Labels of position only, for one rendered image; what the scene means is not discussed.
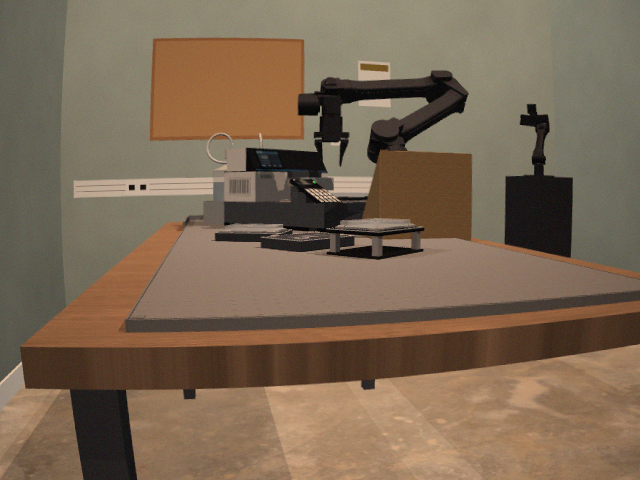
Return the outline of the white microplate with grid of square wells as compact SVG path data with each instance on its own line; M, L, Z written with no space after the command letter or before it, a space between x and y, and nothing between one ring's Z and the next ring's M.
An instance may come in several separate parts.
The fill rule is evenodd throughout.
M368 196L367 193L339 193L339 192L335 192L335 193L331 193L332 195L334 195L336 198L338 197L365 197Z
M282 231L283 229L283 224L232 224L225 226L224 230L232 230L232 232L267 233L267 231Z
M398 220L398 221L395 221ZM385 222L386 221L386 222ZM358 219L358 220L344 220L340 221L340 225L345 226L345 229L356 230L368 230L369 227L384 227L388 229L407 228L410 224L410 220L407 219L387 219L387 218L371 218L371 219Z

